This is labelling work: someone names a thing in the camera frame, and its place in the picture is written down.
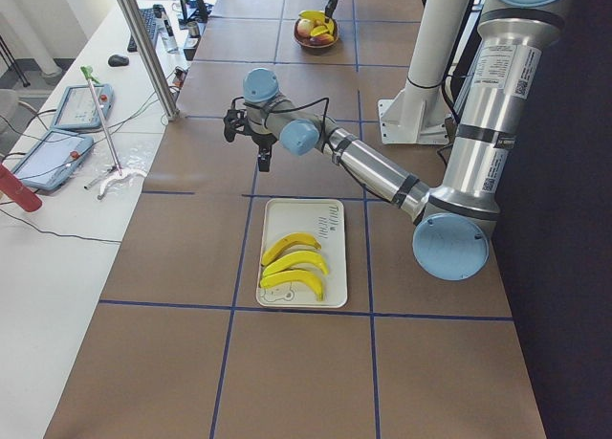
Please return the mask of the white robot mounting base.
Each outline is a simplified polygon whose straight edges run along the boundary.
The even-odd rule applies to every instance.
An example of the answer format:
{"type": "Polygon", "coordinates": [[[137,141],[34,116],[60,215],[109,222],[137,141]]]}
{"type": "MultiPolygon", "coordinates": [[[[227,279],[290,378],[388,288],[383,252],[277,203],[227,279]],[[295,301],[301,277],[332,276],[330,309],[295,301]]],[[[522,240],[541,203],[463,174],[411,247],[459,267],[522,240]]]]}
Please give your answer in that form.
{"type": "Polygon", "coordinates": [[[383,144],[446,145],[446,122],[452,121],[448,111],[434,109],[433,117],[426,115],[426,102],[409,105],[406,110],[400,103],[393,108],[393,99],[378,100],[379,124],[383,144]]]}

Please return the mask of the red bottle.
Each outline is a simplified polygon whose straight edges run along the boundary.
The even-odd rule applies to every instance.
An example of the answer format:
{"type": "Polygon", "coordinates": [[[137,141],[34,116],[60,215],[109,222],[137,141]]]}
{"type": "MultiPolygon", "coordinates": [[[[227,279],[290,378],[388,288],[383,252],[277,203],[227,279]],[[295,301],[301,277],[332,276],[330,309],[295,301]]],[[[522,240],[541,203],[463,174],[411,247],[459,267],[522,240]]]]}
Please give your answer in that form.
{"type": "Polygon", "coordinates": [[[26,212],[34,212],[42,207],[42,200],[4,165],[0,165],[0,187],[4,194],[26,212]]]}

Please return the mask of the white bear print tray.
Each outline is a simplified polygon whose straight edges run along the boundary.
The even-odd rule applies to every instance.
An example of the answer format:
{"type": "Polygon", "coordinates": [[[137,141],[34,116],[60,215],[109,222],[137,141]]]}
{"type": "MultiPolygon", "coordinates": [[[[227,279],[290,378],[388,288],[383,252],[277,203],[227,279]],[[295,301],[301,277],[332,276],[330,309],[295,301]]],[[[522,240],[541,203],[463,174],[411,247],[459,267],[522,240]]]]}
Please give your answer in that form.
{"type": "Polygon", "coordinates": [[[348,298],[344,206],[336,199],[274,198],[265,206],[259,272],[256,281],[256,300],[264,307],[339,308],[348,298]],[[265,267],[260,265],[263,253],[278,239],[292,232],[307,232],[321,245],[320,250],[295,246],[278,258],[296,251],[319,252],[327,262],[329,274],[318,268],[302,264],[289,270],[301,269],[319,276],[324,286],[324,299],[317,301],[315,294],[303,283],[290,282],[263,289],[259,286],[265,267]]]}

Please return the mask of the teach pendant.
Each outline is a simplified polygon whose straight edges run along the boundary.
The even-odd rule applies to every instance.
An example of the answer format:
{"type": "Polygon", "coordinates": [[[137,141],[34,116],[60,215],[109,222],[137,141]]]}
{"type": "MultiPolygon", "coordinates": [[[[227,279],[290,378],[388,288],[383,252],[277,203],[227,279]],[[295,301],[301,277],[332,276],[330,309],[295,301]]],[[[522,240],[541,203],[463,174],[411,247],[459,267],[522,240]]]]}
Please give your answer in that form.
{"type": "MultiPolygon", "coordinates": [[[[95,89],[98,105],[104,117],[107,117],[114,100],[114,90],[110,84],[96,84],[95,89]]],[[[69,86],[65,89],[55,111],[52,127],[70,131],[101,127],[98,110],[87,85],[69,86]]]]}
{"type": "Polygon", "coordinates": [[[52,191],[76,171],[94,146],[89,136],[50,128],[12,173],[25,186],[52,191]]]}

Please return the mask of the brown wicker basket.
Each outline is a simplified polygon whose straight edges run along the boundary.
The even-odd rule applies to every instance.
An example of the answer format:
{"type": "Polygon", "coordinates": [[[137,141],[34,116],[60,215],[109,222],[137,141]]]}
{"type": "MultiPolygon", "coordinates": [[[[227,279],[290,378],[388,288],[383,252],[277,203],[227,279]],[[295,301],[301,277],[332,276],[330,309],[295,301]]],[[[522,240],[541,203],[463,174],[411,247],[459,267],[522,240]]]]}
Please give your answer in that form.
{"type": "Polygon", "coordinates": [[[303,48],[320,50],[332,47],[339,40],[339,28],[334,19],[327,22],[298,18],[294,26],[294,41],[303,48]]]}

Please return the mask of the yellow star fruit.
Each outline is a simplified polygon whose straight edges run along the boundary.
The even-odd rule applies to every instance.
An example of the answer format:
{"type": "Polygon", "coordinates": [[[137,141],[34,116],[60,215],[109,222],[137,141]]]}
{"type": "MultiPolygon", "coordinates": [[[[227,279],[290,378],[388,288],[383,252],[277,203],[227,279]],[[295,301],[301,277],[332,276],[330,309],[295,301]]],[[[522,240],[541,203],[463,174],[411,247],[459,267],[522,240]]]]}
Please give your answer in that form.
{"type": "Polygon", "coordinates": [[[332,35],[333,32],[326,25],[316,26],[310,32],[310,36],[311,37],[316,37],[316,36],[320,36],[320,35],[323,35],[323,34],[332,35]]]}

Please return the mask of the yellow banana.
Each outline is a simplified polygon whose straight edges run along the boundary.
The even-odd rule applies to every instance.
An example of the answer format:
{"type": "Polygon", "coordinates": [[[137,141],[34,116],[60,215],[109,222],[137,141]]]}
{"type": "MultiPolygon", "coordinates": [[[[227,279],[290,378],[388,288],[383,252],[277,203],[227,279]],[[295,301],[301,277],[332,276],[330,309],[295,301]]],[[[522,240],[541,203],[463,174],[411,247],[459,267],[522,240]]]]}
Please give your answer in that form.
{"type": "Polygon", "coordinates": [[[302,264],[309,264],[318,268],[323,274],[329,274],[329,267],[326,260],[319,252],[296,251],[283,255],[273,261],[263,270],[263,276],[277,274],[289,270],[292,267],[302,264]]]}

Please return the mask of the far teach pendant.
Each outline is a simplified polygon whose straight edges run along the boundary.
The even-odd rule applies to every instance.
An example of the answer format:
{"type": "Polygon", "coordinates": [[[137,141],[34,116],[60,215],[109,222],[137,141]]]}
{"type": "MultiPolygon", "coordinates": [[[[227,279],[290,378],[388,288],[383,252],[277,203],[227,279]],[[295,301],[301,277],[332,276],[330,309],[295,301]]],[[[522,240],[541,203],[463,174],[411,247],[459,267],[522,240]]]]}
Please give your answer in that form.
{"type": "MultiPolygon", "coordinates": [[[[107,117],[114,100],[114,90],[110,84],[96,84],[95,89],[98,105],[104,117],[107,117]]],[[[98,110],[87,85],[69,86],[65,89],[55,111],[52,127],[70,131],[101,127],[98,110]]]]}

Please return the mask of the pale yellow apple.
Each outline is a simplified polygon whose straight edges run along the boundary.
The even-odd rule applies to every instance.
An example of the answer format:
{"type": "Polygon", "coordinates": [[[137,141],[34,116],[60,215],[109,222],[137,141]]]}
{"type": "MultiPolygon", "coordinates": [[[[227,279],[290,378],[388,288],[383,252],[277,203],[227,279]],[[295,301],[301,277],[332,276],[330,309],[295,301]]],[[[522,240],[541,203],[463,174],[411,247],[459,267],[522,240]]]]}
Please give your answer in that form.
{"type": "Polygon", "coordinates": [[[302,18],[296,24],[296,32],[302,38],[310,38],[315,25],[314,21],[302,18]]]}

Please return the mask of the black computer mouse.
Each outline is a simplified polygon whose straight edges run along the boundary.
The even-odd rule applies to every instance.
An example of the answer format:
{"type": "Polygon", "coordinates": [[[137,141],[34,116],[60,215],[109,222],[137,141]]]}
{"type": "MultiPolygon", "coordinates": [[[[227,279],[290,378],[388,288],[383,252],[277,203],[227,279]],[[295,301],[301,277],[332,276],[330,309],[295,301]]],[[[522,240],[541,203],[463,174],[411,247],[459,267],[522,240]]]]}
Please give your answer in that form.
{"type": "Polygon", "coordinates": [[[110,67],[124,67],[130,63],[129,57],[126,55],[110,55],[107,64],[110,67]]]}

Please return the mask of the aluminium frame post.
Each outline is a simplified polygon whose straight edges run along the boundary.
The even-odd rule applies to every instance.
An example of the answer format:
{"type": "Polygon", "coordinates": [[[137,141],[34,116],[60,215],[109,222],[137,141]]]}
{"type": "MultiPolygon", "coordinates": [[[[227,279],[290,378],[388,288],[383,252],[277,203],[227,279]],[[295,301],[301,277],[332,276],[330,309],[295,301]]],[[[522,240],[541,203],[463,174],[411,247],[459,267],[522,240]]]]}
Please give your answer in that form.
{"type": "Polygon", "coordinates": [[[137,44],[144,68],[164,109],[168,121],[174,121],[179,109],[168,87],[166,76],[142,21],[136,0],[117,0],[128,28],[137,44]]]}

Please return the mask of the metal cup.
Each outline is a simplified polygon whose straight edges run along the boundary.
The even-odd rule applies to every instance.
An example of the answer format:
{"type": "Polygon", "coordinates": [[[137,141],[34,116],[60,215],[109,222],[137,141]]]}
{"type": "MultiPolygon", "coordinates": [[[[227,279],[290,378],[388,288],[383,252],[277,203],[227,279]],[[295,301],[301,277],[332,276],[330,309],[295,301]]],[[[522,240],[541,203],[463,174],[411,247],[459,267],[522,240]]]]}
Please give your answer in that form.
{"type": "Polygon", "coordinates": [[[200,29],[196,21],[187,22],[186,28],[190,38],[198,38],[200,36],[200,29]]]}

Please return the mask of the yellow banana basket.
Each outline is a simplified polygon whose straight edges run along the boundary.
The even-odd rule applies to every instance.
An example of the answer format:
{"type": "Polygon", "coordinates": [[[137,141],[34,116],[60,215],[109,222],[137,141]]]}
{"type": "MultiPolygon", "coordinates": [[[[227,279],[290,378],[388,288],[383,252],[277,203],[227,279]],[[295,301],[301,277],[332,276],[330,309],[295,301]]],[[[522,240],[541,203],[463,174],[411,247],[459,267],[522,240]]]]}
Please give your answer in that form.
{"type": "Polygon", "coordinates": [[[321,249],[318,240],[307,232],[292,232],[275,241],[262,255],[260,265],[266,267],[273,263],[281,254],[295,246],[306,246],[321,249]]]}
{"type": "Polygon", "coordinates": [[[310,10],[301,11],[299,13],[299,17],[302,19],[319,20],[319,21],[324,21],[326,19],[326,15],[323,11],[310,11],[310,10]]]}

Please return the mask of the black keyboard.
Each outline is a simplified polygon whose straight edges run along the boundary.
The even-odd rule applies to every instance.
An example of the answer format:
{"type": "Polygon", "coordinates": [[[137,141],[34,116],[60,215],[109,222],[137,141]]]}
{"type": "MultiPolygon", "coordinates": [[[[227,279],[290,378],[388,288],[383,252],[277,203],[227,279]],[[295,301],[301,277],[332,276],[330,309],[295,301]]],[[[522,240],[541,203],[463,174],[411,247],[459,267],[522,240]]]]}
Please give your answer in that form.
{"type": "MultiPolygon", "coordinates": [[[[152,8],[139,9],[139,12],[142,18],[142,22],[144,24],[144,28],[149,37],[149,40],[151,41],[153,48],[156,48],[157,39],[158,39],[158,29],[157,29],[157,23],[156,23],[154,10],[152,8]]],[[[137,43],[135,41],[135,38],[133,36],[130,36],[130,39],[127,45],[127,52],[135,53],[137,50],[138,48],[137,48],[137,43]]]]}

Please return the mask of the near teach pendant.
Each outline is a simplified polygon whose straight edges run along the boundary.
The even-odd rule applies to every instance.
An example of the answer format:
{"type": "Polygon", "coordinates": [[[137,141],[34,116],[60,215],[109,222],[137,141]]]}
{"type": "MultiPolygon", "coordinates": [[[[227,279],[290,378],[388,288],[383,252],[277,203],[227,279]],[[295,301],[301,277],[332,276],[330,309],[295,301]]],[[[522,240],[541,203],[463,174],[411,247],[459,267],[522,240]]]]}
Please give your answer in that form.
{"type": "Polygon", "coordinates": [[[76,171],[94,146],[89,136],[50,128],[12,173],[25,186],[52,191],[76,171]]]}

